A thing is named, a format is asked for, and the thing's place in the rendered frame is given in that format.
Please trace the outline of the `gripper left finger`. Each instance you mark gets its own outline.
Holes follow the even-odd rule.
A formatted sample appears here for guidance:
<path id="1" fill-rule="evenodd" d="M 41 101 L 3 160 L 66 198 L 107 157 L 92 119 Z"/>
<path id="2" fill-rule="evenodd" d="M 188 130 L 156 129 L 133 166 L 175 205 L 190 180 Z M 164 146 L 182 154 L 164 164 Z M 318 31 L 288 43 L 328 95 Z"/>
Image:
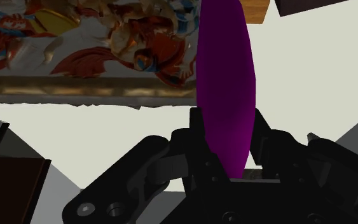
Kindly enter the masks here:
<path id="1" fill-rule="evenodd" d="M 184 200 L 160 224 L 222 224 L 228 176 L 205 140 L 202 110 L 170 139 L 147 136 L 73 198 L 64 224 L 135 224 L 170 180 L 181 178 Z"/>

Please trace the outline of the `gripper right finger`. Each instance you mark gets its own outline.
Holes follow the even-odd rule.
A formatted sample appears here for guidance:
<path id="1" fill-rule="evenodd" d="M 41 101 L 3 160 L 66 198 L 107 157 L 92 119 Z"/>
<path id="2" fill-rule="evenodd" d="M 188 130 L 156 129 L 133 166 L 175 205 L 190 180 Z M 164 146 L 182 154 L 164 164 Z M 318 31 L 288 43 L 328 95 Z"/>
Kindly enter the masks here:
<path id="1" fill-rule="evenodd" d="M 358 224 L 358 154 L 313 133 L 304 145 L 255 112 L 251 155 L 283 187 L 284 224 Z"/>

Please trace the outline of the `purple oval object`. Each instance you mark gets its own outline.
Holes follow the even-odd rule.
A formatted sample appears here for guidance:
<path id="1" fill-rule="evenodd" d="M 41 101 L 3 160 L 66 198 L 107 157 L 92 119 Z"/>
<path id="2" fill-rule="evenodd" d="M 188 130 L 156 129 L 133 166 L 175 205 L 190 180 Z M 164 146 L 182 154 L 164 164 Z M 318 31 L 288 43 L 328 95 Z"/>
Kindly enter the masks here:
<path id="1" fill-rule="evenodd" d="M 202 0 L 196 103 L 209 147 L 230 178 L 241 178 L 254 125 L 256 77 L 239 0 Z"/>

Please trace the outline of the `dark brown cabinet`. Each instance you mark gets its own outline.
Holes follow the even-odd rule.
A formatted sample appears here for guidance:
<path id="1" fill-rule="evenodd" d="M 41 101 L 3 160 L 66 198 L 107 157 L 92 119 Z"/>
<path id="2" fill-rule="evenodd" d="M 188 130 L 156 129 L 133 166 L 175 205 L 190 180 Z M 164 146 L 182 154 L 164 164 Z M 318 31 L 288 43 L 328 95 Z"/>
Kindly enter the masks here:
<path id="1" fill-rule="evenodd" d="M 0 224 L 30 224 L 51 160 L 0 123 Z"/>

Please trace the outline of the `dark furniture piece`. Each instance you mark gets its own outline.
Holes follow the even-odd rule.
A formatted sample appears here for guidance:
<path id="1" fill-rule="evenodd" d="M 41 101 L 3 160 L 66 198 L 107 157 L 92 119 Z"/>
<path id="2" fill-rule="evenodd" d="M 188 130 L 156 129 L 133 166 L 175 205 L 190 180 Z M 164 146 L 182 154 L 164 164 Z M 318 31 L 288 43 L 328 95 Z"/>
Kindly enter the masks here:
<path id="1" fill-rule="evenodd" d="M 281 17 L 341 3 L 347 0 L 274 0 Z"/>

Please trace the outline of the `brown wooden furniture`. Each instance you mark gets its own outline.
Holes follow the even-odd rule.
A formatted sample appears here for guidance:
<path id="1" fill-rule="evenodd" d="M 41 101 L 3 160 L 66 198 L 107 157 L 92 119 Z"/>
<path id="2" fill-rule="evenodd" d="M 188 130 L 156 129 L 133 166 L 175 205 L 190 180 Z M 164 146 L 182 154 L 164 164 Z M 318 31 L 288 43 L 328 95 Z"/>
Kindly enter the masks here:
<path id="1" fill-rule="evenodd" d="M 270 0 L 239 0 L 247 24 L 262 24 L 270 5 Z"/>

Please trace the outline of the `colourful framed wall picture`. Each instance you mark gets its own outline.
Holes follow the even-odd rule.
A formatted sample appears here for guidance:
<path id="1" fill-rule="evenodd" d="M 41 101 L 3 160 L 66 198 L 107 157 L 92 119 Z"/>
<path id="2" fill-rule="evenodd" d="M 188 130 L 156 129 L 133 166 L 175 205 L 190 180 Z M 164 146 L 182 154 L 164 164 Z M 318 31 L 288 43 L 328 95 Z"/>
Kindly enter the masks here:
<path id="1" fill-rule="evenodd" d="M 0 103 L 193 106 L 200 0 L 0 0 Z"/>

